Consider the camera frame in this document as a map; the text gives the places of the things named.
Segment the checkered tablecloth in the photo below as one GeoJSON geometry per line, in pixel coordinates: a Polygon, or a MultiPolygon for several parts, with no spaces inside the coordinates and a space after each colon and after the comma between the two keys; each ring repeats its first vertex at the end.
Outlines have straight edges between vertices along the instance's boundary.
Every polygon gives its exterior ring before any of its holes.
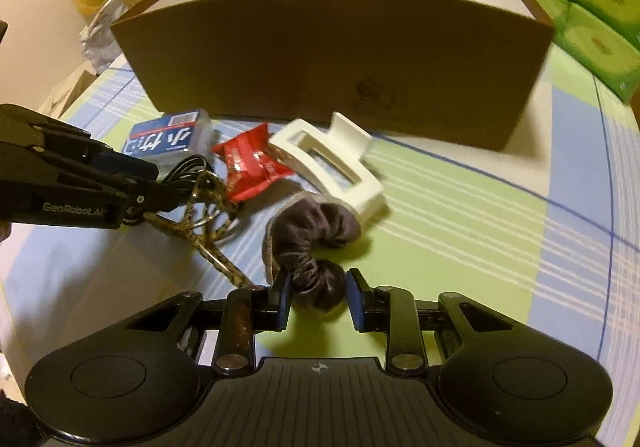
{"type": "MultiPolygon", "coordinates": [[[[387,136],[367,162],[385,210],[332,257],[423,300],[465,294],[581,349],[611,375],[600,441],[639,428],[639,129],[560,48],[498,153],[387,136]]],[[[52,349],[176,293],[227,279],[148,225],[17,225],[1,247],[1,348],[17,380],[52,349]]]]}

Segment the white hair claw clip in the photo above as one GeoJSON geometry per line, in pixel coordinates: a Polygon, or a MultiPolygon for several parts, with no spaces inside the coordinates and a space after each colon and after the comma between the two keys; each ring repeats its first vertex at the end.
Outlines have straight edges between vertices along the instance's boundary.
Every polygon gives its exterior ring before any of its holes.
{"type": "Polygon", "coordinates": [[[302,118],[269,138],[277,158],[326,196],[342,201],[367,222],[386,204],[382,182],[364,165],[372,136],[340,112],[328,129],[302,118]]]}

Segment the leopard print hair clip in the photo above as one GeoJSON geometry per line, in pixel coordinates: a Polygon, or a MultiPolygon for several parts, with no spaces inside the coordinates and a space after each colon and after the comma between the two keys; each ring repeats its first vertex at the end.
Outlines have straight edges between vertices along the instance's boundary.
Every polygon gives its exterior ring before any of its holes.
{"type": "Polygon", "coordinates": [[[254,287],[254,282],[220,251],[217,243],[230,236],[241,212],[241,204],[227,196],[227,187],[210,168],[192,166],[178,170],[175,167],[163,184],[175,187],[184,201],[179,220],[157,213],[146,213],[145,222],[168,235],[189,242],[192,249],[211,263],[235,288],[254,287]]]}

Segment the red snack packet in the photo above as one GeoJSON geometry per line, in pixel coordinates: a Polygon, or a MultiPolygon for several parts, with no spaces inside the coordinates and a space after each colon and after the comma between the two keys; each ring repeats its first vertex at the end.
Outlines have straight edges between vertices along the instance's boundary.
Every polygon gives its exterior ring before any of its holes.
{"type": "Polygon", "coordinates": [[[294,174],[271,154],[269,138],[268,124],[262,123],[212,148],[227,165],[227,198],[231,202],[253,199],[294,174]]]}

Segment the brown velvet scrunchie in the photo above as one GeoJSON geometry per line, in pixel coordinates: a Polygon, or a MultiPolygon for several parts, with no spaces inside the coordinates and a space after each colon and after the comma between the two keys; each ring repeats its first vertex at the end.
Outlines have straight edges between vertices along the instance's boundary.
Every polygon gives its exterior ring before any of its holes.
{"type": "Polygon", "coordinates": [[[270,285],[280,274],[290,278],[295,303],[328,317],[346,295],[344,268],[322,259],[322,249],[341,249],[360,239],[362,228],[352,209],[334,196],[299,193],[274,214],[262,239],[262,261],[270,285]]]}

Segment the white crumpled plastic bag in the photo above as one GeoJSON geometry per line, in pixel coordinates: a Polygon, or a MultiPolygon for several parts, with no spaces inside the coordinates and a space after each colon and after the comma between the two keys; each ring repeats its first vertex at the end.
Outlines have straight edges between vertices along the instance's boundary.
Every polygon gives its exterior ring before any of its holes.
{"type": "Polygon", "coordinates": [[[108,0],[80,32],[81,55],[96,74],[103,73],[122,52],[111,26],[126,11],[125,0],[108,0]]]}

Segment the open small cardboard box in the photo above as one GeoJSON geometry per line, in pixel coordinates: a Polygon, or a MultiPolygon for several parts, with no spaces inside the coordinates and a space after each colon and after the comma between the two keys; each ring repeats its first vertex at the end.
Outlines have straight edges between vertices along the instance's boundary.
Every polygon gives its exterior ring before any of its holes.
{"type": "Polygon", "coordinates": [[[96,74],[81,66],[51,90],[38,112],[49,118],[61,118],[70,106],[94,82],[96,74]]]}

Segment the brown cardboard storage box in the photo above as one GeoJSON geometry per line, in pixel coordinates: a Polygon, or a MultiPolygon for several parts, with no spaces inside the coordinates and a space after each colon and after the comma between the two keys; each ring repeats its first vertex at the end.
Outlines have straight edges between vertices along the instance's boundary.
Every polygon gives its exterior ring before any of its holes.
{"type": "Polygon", "coordinates": [[[536,0],[142,0],[112,27],[163,112],[323,123],[492,150],[554,35],[536,0]]]}

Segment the blue floss pick box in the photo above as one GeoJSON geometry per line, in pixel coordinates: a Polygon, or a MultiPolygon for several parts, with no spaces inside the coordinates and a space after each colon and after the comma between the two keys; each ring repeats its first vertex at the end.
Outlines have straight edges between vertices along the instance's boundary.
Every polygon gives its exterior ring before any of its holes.
{"type": "Polygon", "coordinates": [[[209,161],[213,142],[214,129],[208,113],[191,110],[136,124],[122,153],[155,164],[160,176],[165,176],[190,155],[198,154],[209,161]]]}

